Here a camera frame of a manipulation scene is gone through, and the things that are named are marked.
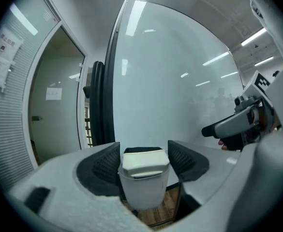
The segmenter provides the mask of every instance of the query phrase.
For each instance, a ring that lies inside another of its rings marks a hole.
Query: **fluorescent light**
[[[201,86],[201,85],[203,85],[203,84],[206,84],[206,83],[209,83],[210,81],[206,81],[206,82],[204,82],[204,83],[200,83],[200,84],[197,84],[197,85],[195,85],[196,87],[197,86]]]
[[[242,46],[245,46],[247,43],[251,42],[252,40],[256,39],[258,36],[262,35],[263,33],[266,32],[266,28],[262,28],[259,30],[257,33],[252,35],[250,38],[246,39],[244,42],[241,42]]]
[[[154,30],[154,29],[148,29],[148,30],[145,30],[144,32],[145,33],[148,33],[148,32],[155,32],[156,30]]]
[[[211,64],[212,62],[214,62],[214,61],[216,61],[216,60],[218,60],[218,59],[220,59],[220,58],[223,58],[223,57],[225,57],[225,56],[228,55],[228,54],[229,54],[229,52],[225,52],[225,53],[223,53],[223,54],[217,56],[216,58],[213,58],[213,59],[209,60],[208,62],[204,63],[203,66],[209,65],[209,64]]]
[[[126,35],[134,36],[138,21],[141,17],[141,13],[146,5],[145,1],[136,0],[130,15],[130,20],[128,21]]]
[[[258,65],[263,64],[263,63],[265,63],[265,62],[267,62],[267,61],[269,61],[269,60],[272,60],[272,59],[273,59],[273,57],[269,57],[268,59],[265,59],[265,60],[263,60],[263,61],[261,61],[261,62],[255,64],[254,66],[258,66]]]
[[[70,78],[70,79],[74,79],[74,78],[76,78],[76,77],[79,77],[79,75],[80,75],[80,73],[78,73],[78,74],[76,74],[76,75],[71,75],[71,76],[69,76],[69,78]]]
[[[10,11],[23,24],[23,26],[25,26],[26,29],[31,32],[32,35],[36,35],[38,33],[37,29],[26,19],[26,17],[22,14],[22,12],[16,7],[14,3],[11,4]]]
[[[227,77],[227,76],[229,76],[229,75],[233,75],[233,74],[236,74],[236,73],[238,73],[238,72],[233,72],[233,73],[230,73],[230,74],[228,74],[228,75],[221,76],[221,78]]]
[[[182,75],[181,75],[181,78],[185,77],[186,75],[188,75],[188,73],[187,73],[187,72],[186,72],[186,73],[184,73],[184,74],[182,74]]]
[[[127,64],[128,64],[128,60],[122,59],[122,75],[126,75]]]

